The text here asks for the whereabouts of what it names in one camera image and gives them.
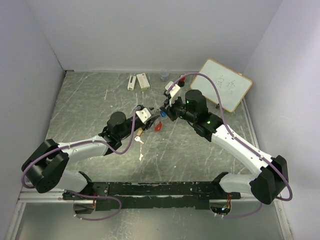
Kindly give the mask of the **blue key tag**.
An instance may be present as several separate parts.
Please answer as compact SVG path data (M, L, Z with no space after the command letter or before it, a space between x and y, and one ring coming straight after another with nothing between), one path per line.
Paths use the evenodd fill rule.
M165 118L167 116L167 114L165 112L163 112L163 111L160 112L160 115L161 115L162 118Z

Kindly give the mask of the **metal key holder red handle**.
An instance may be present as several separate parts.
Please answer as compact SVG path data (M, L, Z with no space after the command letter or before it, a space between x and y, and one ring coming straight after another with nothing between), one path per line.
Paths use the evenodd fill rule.
M154 131L159 132L162 129L163 123L160 121L155 127Z

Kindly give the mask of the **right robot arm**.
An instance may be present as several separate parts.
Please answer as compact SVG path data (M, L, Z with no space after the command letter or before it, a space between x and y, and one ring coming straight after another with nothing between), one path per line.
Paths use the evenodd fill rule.
M166 93L161 111L171 121L180 118L191 124L194 131L217 144L239 160L249 171L247 175L223 173L212 186L212 193L223 199L231 192L253 195L265 205L278 198L289 182L287 161L281 155L267 154L236 134L223 119L209 112L207 100L199 90L189 90L182 99L180 93Z

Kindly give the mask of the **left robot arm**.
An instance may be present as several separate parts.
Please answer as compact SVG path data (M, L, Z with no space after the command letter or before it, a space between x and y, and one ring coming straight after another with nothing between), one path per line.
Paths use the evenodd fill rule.
M94 137L67 143L45 140L22 165L22 186L40 194L54 188L73 190L81 199L89 199L94 192L90 179L82 172L67 171L68 163L125 154L135 131L148 130L159 116L152 107L137 105L129 118L121 111L113 112L102 132Z

